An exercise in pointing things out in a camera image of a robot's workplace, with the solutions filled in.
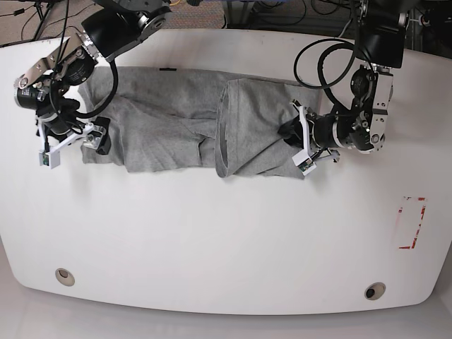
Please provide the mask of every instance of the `gray cloth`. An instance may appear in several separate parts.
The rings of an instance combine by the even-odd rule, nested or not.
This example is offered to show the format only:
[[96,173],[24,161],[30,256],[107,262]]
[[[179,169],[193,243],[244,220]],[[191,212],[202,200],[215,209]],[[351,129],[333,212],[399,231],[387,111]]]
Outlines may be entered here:
[[[117,94],[101,116],[111,119],[109,155],[82,148],[84,163],[124,165],[129,172],[215,167],[220,177],[302,178],[299,150],[278,135],[297,116],[290,101],[316,110],[318,92],[293,83],[213,71],[119,67]],[[87,110],[112,87],[98,67],[79,92]]]

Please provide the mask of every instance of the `white tabletop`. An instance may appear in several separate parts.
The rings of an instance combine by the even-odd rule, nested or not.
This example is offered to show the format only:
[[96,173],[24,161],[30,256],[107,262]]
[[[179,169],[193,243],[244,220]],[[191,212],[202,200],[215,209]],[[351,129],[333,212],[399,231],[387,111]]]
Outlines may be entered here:
[[[163,30],[117,63],[292,80],[296,54],[317,38]],[[358,311],[428,298],[452,240],[451,61],[406,51],[403,68],[394,71],[381,152],[344,151],[339,164],[323,163],[304,181],[222,180],[213,169],[128,174],[114,165],[83,165],[78,147],[64,150],[57,169],[39,167],[33,112],[16,106],[12,83],[56,46],[0,50],[0,235],[21,284],[101,302],[222,314]],[[300,65],[308,81],[315,81],[319,51]],[[330,57],[327,79],[348,57]],[[335,88],[343,102],[352,98],[351,75]],[[324,100],[321,113],[327,111]],[[409,250],[399,247],[411,245],[403,241],[414,238],[417,225],[410,215],[396,222],[404,196],[427,198]],[[55,279],[58,268],[74,274],[73,287]],[[386,293],[370,302],[364,291],[377,282]]]

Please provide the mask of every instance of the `round hole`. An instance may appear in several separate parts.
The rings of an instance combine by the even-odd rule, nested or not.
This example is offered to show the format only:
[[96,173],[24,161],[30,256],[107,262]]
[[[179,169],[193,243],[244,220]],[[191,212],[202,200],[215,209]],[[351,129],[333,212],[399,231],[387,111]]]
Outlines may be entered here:
[[364,296],[367,300],[378,300],[386,291],[386,286],[382,282],[377,282],[370,285],[364,292]]
[[55,277],[64,286],[73,286],[73,284],[76,283],[76,280],[71,272],[65,270],[64,268],[58,268],[55,271]]

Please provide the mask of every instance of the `gray fabric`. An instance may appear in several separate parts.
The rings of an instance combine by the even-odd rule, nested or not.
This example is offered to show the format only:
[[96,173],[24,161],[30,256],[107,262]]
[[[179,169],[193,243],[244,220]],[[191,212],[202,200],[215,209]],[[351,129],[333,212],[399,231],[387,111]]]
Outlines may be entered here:
[[[314,110],[318,93],[287,82],[213,71],[120,67],[117,94],[102,116],[112,120],[109,155],[82,148],[84,163],[124,165],[129,172],[215,167],[220,177],[280,175],[302,178],[299,150],[278,135],[297,113],[290,101]],[[79,92],[92,110],[112,87],[98,67]]]

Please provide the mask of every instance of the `screw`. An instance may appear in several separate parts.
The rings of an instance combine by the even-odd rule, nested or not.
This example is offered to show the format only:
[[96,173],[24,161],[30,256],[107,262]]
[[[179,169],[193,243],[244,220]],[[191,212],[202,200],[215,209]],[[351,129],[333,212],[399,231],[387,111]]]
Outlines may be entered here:
[[23,78],[22,80],[20,80],[20,87],[25,87],[28,84],[28,78]]

